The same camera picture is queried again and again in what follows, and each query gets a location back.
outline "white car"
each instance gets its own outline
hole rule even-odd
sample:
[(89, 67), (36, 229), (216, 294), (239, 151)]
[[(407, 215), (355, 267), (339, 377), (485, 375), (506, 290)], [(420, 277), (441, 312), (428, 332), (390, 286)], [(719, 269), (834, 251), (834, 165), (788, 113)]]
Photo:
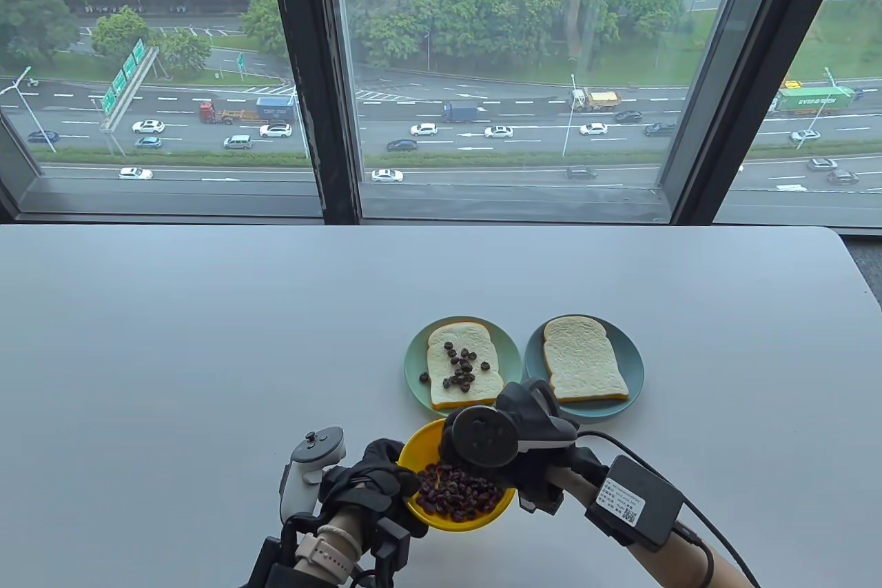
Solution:
[(818, 131), (815, 131), (810, 128), (806, 128), (804, 131), (794, 131), (790, 134), (790, 140), (794, 141), (794, 143), (809, 143), (812, 140), (818, 140), (821, 134)]
[(404, 173), (400, 170), (374, 170), (371, 181), (379, 184), (398, 184), (404, 181)]
[(291, 137), (290, 124), (264, 124), (260, 127), (262, 138), (289, 138)]
[(434, 135), (438, 133), (438, 127), (431, 123), (417, 124), (410, 127), (410, 135)]
[(143, 167), (123, 167), (119, 171), (120, 179), (152, 179), (154, 171), (145, 170)]
[(510, 138), (514, 135), (511, 127), (488, 127), (484, 129), (485, 138)]
[(594, 122), (593, 124), (583, 124), (579, 127), (580, 134), (583, 135), (606, 135), (609, 128), (606, 124)]
[(135, 133), (163, 133), (164, 130), (165, 124), (158, 119), (145, 119), (132, 124), (132, 131)]

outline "yellow bowl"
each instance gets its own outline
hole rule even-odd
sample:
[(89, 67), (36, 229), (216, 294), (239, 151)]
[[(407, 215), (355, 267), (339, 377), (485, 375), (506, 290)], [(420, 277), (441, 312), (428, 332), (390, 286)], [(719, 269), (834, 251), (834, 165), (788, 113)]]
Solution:
[[(441, 431), (443, 430), (444, 421), (435, 420), (428, 425), (425, 425), (420, 431), (411, 436), (409, 442), (407, 442), (404, 449), (401, 450), (401, 457), (398, 460), (399, 465), (418, 474), (418, 472), (421, 472), (426, 466), (430, 464), (438, 464), (438, 461), (441, 459), (441, 456), (438, 453), (438, 446), (441, 446)], [(422, 521), (423, 524), (429, 525), (432, 528), (437, 528), (439, 531), (475, 531), (482, 526), (488, 525), (491, 521), (501, 515), (501, 513), (505, 512), (505, 509), (511, 505), (511, 500), (514, 498), (514, 492), (514, 489), (506, 490), (501, 501), (492, 512), (478, 516), (477, 519), (471, 521), (455, 522), (451, 519), (445, 519), (443, 516), (428, 515), (416, 504), (416, 495), (407, 500), (407, 508), (409, 508), (410, 512), (413, 512), (413, 515)]]

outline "teal plate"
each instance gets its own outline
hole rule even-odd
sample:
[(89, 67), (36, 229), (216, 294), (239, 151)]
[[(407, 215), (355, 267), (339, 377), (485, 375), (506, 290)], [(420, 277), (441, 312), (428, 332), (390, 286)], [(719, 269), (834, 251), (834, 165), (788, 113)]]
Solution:
[[(634, 400), (637, 399), (643, 390), (643, 359), (640, 358), (640, 352), (637, 351), (634, 343), (630, 341), (630, 337), (608, 321), (592, 317), (590, 314), (561, 314), (560, 316), (587, 317), (588, 319), (598, 321), (598, 323), (604, 326), (609, 343), (612, 345), (612, 351), (615, 353), (618, 371), (621, 373), (622, 378), (624, 378), (624, 382), (628, 384), (628, 392), (630, 393), (630, 398), (626, 400), (598, 399), (589, 402), (569, 402), (562, 403), (560, 408), (567, 412), (567, 414), (583, 421), (598, 421), (621, 414), (622, 411), (634, 403)], [(536, 377), (549, 381), (551, 375), (548, 373), (548, 364), (545, 362), (545, 351), (542, 351), (542, 332), (545, 330), (545, 324), (539, 326), (533, 332), (533, 335), (530, 336), (529, 342), (526, 343), (524, 358), (527, 377)]]
[(442, 417), (446, 416), (448, 412), (453, 410), (445, 409), (444, 411), (436, 411), (432, 408), (429, 384), (420, 383), (420, 374), (429, 369), (429, 366), (426, 363), (426, 352), (428, 352), (429, 349), (429, 336), (432, 334), (432, 331), (440, 326), (457, 323), (457, 321), (475, 321), (475, 323), (485, 326), (491, 334), (491, 341), (497, 350), (497, 356), (499, 357), (499, 376), (502, 377), (504, 383), (509, 383), (509, 381), (520, 381), (520, 377), (523, 375), (524, 371), (520, 362), (520, 354), (517, 352), (517, 346), (513, 339), (511, 339), (511, 337), (508, 336), (508, 333), (500, 329), (497, 325), (491, 324), (489, 321), (478, 319), (477, 317), (465, 316), (446, 317), (445, 319), (433, 321), (429, 326), (417, 333), (416, 337), (413, 337), (413, 340), (410, 342), (410, 346), (407, 348), (407, 353), (404, 354), (404, 379), (407, 381), (407, 387), (409, 387), (410, 392), (412, 392), (413, 396), (420, 401), (421, 405), (431, 411), (432, 414)]

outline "plate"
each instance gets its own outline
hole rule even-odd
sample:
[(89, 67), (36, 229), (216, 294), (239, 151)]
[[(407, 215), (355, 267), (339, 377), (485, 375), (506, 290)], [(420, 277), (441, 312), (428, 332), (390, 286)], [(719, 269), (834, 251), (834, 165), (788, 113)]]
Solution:
[[(592, 317), (590, 314), (561, 314), (560, 316), (587, 317), (588, 319), (598, 321), (598, 323), (604, 326), (609, 343), (612, 345), (612, 351), (615, 353), (618, 371), (620, 371), (624, 378), (624, 382), (628, 384), (628, 392), (630, 392), (630, 398), (626, 400), (602, 399), (590, 402), (569, 402), (562, 403), (560, 408), (567, 412), (567, 414), (580, 418), (580, 420), (601, 420), (602, 418), (621, 414), (621, 412), (634, 403), (634, 400), (639, 398), (640, 390), (643, 390), (643, 359), (640, 358), (640, 352), (637, 351), (634, 343), (630, 341), (630, 337), (608, 321), (599, 319), (599, 317)], [(542, 332), (545, 330), (545, 324), (539, 326), (533, 332), (533, 335), (530, 336), (529, 342), (526, 343), (524, 358), (526, 376), (538, 377), (548, 381), (551, 379), (551, 375), (548, 373), (548, 364), (545, 362), (545, 352), (542, 351)]]
[(404, 378), (407, 381), (407, 387), (409, 387), (410, 392), (412, 392), (413, 396), (420, 401), (421, 405), (431, 411), (432, 414), (438, 416), (447, 417), (447, 414), (449, 414), (450, 411), (453, 411), (453, 409), (436, 411), (432, 408), (429, 384), (420, 383), (420, 374), (429, 369), (426, 362), (426, 352), (429, 348), (429, 336), (432, 334), (432, 331), (439, 326), (457, 323), (457, 321), (475, 321), (475, 323), (482, 324), (486, 327), (491, 334), (493, 346), (495, 346), (495, 349), (497, 350), (497, 356), (499, 358), (499, 376), (502, 377), (503, 383), (520, 381), (520, 378), (524, 373), (524, 368), (520, 362), (520, 354), (517, 352), (517, 346), (513, 339), (511, 339), (511, 337), (509, 337), (508, 334), (497, 325), (491, 324), (489, 321), (478, 319), (477, 317), (465, 316), (446, 317), (444, 319), (439, 319), (438, 321), (433, 321), (429, 326), (417, 333), (416, 337), (413, 337), (413, 340), (410, 342), (410, 346), (407, 348), (407, 353), (404, 354)]
[[(398, 459), (399, 466), (418, 474), (426, 466), (430, 464), (438, 464), (440, 456), (438, 455), (438, 446), (441, 446), (441, 431), (444, 430), (443, 420), (433, 420), (425, 425), (420, 431), (410, 437), (409, 442), (405, 443), (404, 449), (401, 450), (401, 456)], [(455, 522), (451, 519), (445, 519), (439, 515), (428, 515), (416, 504), (416, 495), (407, 499), (407, 509), (413, 512), (413, 515), (423, 522), (423, 524), (437, 528), (439, 531), (448, 532), (468, 532), (475, 531), (478, 528), (488, 525), (496, 519), (505, 509), (511, 505), (514, 498), (514, 489), (508, 489), (503, 494), (497, 507), (486, 515), (481, 515), (477, 519), (471, 521)]]

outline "sticker label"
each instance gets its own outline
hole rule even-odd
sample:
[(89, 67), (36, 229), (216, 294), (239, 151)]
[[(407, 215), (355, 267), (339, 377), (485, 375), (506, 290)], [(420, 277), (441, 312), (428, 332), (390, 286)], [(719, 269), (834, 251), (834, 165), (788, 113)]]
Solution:
[(597, 495), (597, 504), (633, 527), (637, 525), (637, 519), (640, 519), (646, 501), (628, 488), (607, 478)]

